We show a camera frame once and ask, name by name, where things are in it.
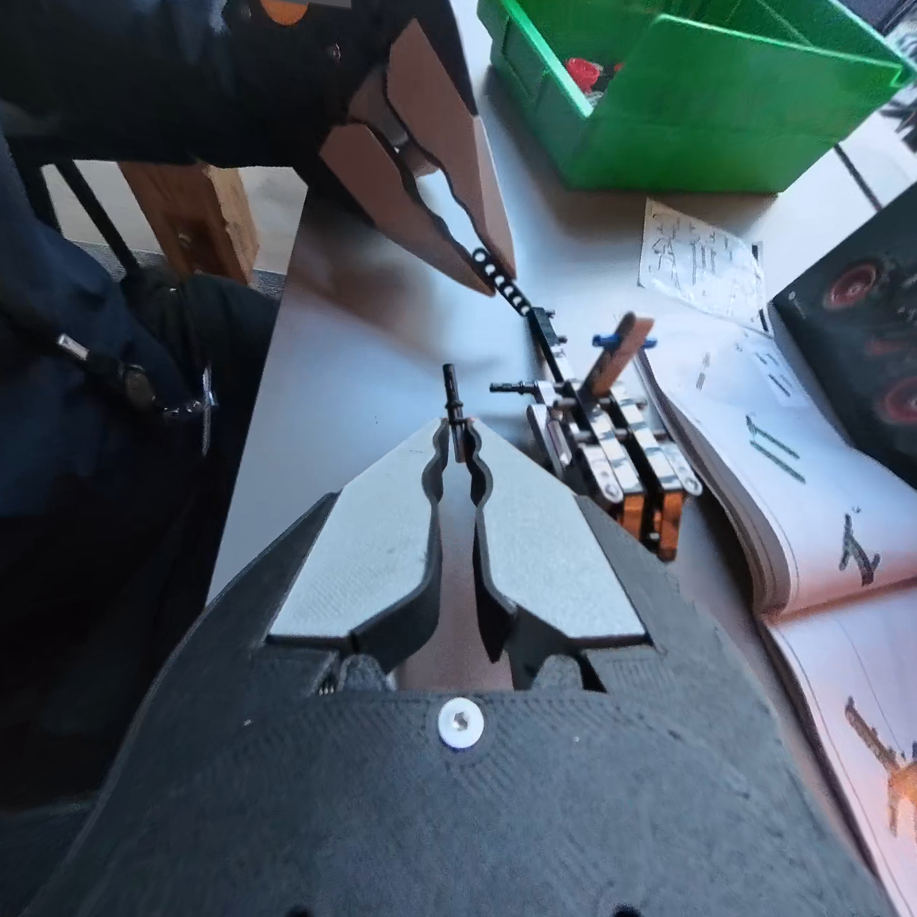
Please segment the black lego axle pin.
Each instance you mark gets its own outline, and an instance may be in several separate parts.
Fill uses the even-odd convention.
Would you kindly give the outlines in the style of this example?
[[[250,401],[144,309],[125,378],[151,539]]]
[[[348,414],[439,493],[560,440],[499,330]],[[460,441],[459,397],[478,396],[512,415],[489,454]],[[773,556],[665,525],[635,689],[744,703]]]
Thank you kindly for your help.
[[[464,464],[466,462],[465,439],[467,419],[464,416],[464,405],[459,395],[458,377],[454,364],[444,364],[442,373],[446,394],[445,407],[455,461],[458,464]]]

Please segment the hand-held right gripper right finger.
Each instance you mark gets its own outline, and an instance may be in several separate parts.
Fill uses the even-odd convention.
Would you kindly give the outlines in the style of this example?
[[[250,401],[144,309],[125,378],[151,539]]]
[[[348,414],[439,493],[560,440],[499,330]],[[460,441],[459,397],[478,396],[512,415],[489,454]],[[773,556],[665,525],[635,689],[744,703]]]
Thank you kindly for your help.
[[[492,661],[649,644],[578,496],[480,420],[468,425],[478,625]]]

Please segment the white sticker sheet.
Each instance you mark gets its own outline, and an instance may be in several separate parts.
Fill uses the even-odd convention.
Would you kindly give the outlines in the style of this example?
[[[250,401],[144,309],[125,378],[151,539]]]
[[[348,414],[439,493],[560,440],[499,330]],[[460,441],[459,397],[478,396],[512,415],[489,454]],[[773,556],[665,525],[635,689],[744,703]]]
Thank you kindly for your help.
[[[653,198],[645,206],[638,285],[771,337],[755,246]]]

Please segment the lego instruction booklet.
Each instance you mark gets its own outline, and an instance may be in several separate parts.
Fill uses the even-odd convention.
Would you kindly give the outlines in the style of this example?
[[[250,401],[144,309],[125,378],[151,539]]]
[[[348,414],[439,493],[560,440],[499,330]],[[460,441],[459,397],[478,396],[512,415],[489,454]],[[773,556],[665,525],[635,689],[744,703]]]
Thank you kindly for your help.
[[[915,490],[846,442],[766,333],[688,311],[650,336],[648,393],[736,531],[877,876],[915,915]]]

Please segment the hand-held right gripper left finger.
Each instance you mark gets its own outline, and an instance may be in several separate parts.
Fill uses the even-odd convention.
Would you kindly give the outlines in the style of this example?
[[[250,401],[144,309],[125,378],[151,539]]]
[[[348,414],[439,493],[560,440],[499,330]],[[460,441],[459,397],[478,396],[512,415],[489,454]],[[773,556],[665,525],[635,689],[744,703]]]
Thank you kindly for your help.
[[[439,502],[448,422],[437,418],[338,493],[269,627],[269,642],[368,656],[393,672],[439,617]]]

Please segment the person's navy jacket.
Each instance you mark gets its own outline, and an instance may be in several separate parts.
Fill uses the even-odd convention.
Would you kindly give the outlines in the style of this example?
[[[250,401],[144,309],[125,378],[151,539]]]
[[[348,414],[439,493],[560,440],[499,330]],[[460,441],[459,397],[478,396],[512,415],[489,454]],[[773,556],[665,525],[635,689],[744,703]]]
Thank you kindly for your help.
[[[2,137],[2,816],[93,794],[200,616],[279,303],[224,278],[116,281],[33,206]],[[87,372],[58,350],[93,352]],[[198,423],[133,408],[119,363]]]

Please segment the large green plastic bin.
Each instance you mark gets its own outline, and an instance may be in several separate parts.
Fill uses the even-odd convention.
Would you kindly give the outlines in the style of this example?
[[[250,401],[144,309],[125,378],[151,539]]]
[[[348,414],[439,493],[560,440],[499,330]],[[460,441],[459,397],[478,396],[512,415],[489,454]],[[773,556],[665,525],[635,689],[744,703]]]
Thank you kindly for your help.
[[[782,192],[915,66],[842,2],[481,1],[490,63],[568,187]],[[585,96],[564,61],[602,64]]]

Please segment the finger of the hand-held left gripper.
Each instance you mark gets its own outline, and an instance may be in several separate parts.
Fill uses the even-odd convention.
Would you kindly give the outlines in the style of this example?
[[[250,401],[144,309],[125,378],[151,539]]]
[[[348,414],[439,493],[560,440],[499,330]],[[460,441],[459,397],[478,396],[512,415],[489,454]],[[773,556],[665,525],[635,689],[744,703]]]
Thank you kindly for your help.
[[[416,18],[391,47],[385,94],[409,138],[439,166],[480,241],[514,280],[512,232],[486,128]]]
[[[421,195],[416,169],[442,171],[409,138],[390,107],[386,73],[387,68],[372,68],[361,78],[343,116],[320,143],[319,162],[379,232],[450,280],[491,296],[471,252]]]

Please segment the lego assembly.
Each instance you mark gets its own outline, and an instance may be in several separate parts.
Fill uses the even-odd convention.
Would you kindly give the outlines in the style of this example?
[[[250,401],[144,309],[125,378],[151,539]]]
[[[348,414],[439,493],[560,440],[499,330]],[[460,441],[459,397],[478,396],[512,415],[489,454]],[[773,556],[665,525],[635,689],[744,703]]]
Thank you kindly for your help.
[[[487,248],[476,248],[472,260],[522,318],[547,371],[543,379],[492,383],[490,392],[528,398],[526,415],[545,469],[583,490],[660,561],[674,561],[684,510],[703,488],[678,445],[651,427],[646,403],[624,383],[625,370],[657,344],[654,320],[625,313],[612,333],[592,339],[597,356],[588,372],[578,373],[554,312],[532,303]]]

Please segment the black lego set box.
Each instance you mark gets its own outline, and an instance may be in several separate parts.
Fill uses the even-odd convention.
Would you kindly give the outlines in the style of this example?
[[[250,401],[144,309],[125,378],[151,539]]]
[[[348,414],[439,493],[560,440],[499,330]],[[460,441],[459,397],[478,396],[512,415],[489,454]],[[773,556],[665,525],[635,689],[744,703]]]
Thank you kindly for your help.
[[[916,185],[773,300],[853,444],[916,485]]]

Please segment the wooden post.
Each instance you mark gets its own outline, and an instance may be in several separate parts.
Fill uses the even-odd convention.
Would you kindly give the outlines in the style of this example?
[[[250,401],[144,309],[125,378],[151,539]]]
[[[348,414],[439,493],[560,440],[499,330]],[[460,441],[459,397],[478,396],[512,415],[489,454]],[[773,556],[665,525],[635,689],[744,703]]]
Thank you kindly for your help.
[[[239,169],[128,161],[118,167],[172,269],[250,284],[259,241]]]

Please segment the black metal frame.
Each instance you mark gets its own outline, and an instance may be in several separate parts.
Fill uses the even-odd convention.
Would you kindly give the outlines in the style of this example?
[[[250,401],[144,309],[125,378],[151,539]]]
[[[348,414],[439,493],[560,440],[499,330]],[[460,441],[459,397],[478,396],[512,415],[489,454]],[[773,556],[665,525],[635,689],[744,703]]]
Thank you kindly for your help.
[[[56,160],[50,167],[61,176],[125,274],[130,277],[139,276],[142,273],[140,262],[117,230],[75,161]]]

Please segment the dark metal clip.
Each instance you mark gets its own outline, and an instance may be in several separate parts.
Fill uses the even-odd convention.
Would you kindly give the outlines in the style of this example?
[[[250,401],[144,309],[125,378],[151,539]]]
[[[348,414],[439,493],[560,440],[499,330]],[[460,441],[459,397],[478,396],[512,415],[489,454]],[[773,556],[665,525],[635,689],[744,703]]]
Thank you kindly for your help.
[[[122,392],[133,408],[142,413],[154,414],[164,422],[198,423],[200,455],[203,459],[207,458],[212,448],[213,416],[219,407],[210,362],[203,365],[200,393],[174,405],[167,404],[158,396],[149,374],[140,365],[121,362],[117,370]]]

